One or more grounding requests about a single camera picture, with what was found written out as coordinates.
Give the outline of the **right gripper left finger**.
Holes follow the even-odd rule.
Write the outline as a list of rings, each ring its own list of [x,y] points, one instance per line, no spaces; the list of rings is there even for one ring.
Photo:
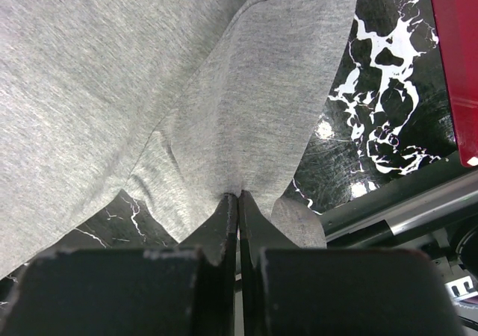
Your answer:
[[[232,335],[238,200],[173,249],[57,249],[9,295],[3,335]]]

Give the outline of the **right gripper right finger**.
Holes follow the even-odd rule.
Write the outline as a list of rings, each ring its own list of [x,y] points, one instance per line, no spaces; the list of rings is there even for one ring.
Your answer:
[[[238,200],[246,335],[465,335],[437,269],[413,249],[299,249]]]

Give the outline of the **grey t shirt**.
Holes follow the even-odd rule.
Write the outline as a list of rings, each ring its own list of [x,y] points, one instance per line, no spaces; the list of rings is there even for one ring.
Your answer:
[[[301,247],[286,198],[357,0],[1,0],[1,274],[120,191],[177,241],[252,194]]]

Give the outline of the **red folded t shirt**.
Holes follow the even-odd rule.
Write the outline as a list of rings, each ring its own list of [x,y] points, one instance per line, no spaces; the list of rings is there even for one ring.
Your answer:
[[[431,0],[464,167],[477,166],[477,0]]]

